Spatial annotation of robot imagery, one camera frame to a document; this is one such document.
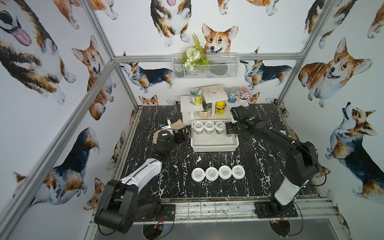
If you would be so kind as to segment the yogurt cup back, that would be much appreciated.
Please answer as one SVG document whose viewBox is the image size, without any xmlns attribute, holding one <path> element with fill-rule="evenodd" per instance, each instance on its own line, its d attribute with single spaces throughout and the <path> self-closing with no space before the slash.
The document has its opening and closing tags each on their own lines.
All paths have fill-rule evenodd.
<svg viewBox="0 0 384 240">
<path fill-rule="evenodd" d="M 196 134 L 201 135 L 205 129 L 205 125 L 203 122 L 197 121 L 193 124 L 193 129 Z"/>
<path fill-rule="evenodd" d="M 226 124 L 224 122 L 221 122 L 221 121 L 216 122 L 215 123 L 215 130 L 216 130 L 216 133 L 218 135 L 223 134 L 226 130 Z"/>
<path fill-rule="evenodd" d="M 205 129 L 205 133 L 207 135 L 210 135 L 215 130 L 215 124 L 211 121 L 205 122 L 204 123 L 204 129 Z"/>
</svg>

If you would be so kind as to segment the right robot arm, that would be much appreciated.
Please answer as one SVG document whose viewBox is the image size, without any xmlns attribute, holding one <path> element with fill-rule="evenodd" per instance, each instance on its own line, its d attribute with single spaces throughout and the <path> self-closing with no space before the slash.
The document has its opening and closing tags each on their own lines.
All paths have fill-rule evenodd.
<svg viewBox="0 0 384 240">
<path fill-rule="evenodd" d="M 310 142 L 296 141 L 273 129 L 264 120 L 252 116 L 245 107 L 231 109 L 234 123 L 226 123 L 227 134 L 236 134 L 245 138 L 247 134 L 259 137 L 276 148 L 286 160 L 285 179 L 265 207 L 257 208 L 260 218 L 280 217 L 294 206 L 294 197 L 313 178 L 323 166 L 316 156 L 315 146 Z"/>
</svg>

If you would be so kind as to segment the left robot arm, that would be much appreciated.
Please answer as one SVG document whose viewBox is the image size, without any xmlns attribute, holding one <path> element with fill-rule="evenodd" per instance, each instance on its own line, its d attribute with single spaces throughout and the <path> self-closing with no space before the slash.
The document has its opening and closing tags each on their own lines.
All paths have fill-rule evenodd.
<svg viewBox="0 0 384 240">
<path fill-rule="evenodd" d="M 94 222 L 112 232 L 127 233 L 133 223 L 140 220 L 162 221 L 165 213 L 161 200 L 157 197 L 139 198 L 140 191 L 157 176 L 175 146 L 187 139 L 187 128 L 168 128 L 158 133 L 157 142 L 152 147 L 149 158 L 133 173 L 121 180 L 110 180 L 100 198 Z"/>
</svg>

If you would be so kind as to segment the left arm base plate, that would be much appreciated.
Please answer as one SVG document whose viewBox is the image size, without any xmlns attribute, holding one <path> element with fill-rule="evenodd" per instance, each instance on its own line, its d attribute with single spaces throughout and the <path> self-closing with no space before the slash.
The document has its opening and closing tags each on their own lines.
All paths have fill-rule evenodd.
<svg viewBox="0 0 384 240">
<path fill-rule="evenodd" d="M 135 222 L 173 221 L 175 219 L 176 205 L 157 204 L 138 208 Z"/>
</svg>

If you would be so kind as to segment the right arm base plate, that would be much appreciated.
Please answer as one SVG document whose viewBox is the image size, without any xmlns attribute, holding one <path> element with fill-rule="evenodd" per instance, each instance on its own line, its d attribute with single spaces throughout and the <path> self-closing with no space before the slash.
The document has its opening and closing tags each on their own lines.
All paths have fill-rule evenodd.
<svg viewBox="0 0 384 240">
<path fill-rule="evenodd" d="M 255 214 L 259 219 L 267 218 L 295 218 L 298 217 L 298 212 L 294 203 L 291 202 L 286 206 L 282 206 L 279 202 L 255 202 Z"/>
</svg>

